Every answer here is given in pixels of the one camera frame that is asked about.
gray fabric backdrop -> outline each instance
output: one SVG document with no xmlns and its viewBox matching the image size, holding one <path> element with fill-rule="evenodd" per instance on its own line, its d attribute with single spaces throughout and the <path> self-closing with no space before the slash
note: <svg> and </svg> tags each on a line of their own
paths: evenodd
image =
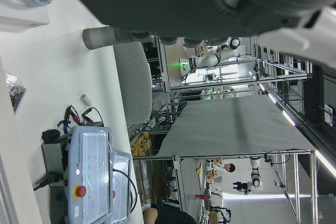
<svg viewBox="0 0 336 224">
<path fill-rule="evenodd" d="M 188 102 L 158 156 L 314 150 L 266 95 Z"/>
</svg>

white cylinder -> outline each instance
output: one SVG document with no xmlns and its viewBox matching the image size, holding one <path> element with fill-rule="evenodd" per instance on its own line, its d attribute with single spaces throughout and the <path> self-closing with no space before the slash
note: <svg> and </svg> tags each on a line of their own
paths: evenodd
<svg viewBox="0 0 336 224">
<path fill-rule="evenodd" d="M 86 94 L 82 94 L 80 96 L 81 100 L 83 101 L 83 103 L 87 106 L 90 107 L 91 106 L 91 101 L 90 99 L 86 96 Z"/>
</svg>

red emergency stop button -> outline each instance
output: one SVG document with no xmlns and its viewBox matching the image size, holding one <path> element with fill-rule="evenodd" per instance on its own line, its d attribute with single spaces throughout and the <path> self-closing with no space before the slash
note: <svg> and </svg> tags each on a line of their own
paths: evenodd
<svg viewBox="0 0 336 224">
<path fill-rule="evenodd" d="M 76 196 L 79 198 L 84 197 L 86 194 L 86 187 L 85 186 L 79 186 L 76 189 Z"/>
</svg>

gray cushion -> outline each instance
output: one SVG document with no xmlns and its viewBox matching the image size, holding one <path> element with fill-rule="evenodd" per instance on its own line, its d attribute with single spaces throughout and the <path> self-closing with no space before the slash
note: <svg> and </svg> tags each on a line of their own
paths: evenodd
<svg viewBox="0 0 336 224">
<path fill-rule="evenodd" d="M 142 123 L 152 111 L 152 82 L 140 42 L 114 45 L 126 123 Z"/>
</svg>

fluorescent light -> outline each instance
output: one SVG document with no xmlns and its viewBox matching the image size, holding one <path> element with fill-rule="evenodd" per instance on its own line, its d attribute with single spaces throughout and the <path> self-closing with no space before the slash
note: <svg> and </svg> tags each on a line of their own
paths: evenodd
<svg viewBox="0 0 336 224">
<path fill-rule="evenodd" d="M 282 111 L 282 114 L 288 120 L 288 122 L 290 122 L 291 125 L 295 126 L 295 122 L 289 117 L 289 115 L 284 110 Z"/>
<path fill-rule="evenodd" d="M 272 100 L 273 103 L 277 103 L 277 100 L 273 97 L 273 95 L 268 94 L 268 97 Z"/>
<path fill-rule="evenodd" d="M 243 192 L 241 194 L 227 194 L 227 193 L 222 193 L 223 194 L 223 200 L 225 199 L 285 199 L 284 194 L 251 194 L 244 195 Z M 294 194 L 289 194 L 290 198 L 295 198 Z M 310 195 L 306 194 L 300 194 L 300 198 L 306 198 L 310 197 Z"/>
<path fill-rule="evenodd" d="M 326 168 L 336 177 L 336 169 L 326 160 L 325 157 L 322 156 L 322 154 L 316 150 L 315 151 L 316 157 L 326 166 Z"/>
<path fill-rule="evenodd" d="M 259 86 L 260 86 L 261 90 L 265 91 L 264 85 L 262 85 L 261 83 L 259 83 Z"/>
</svg>

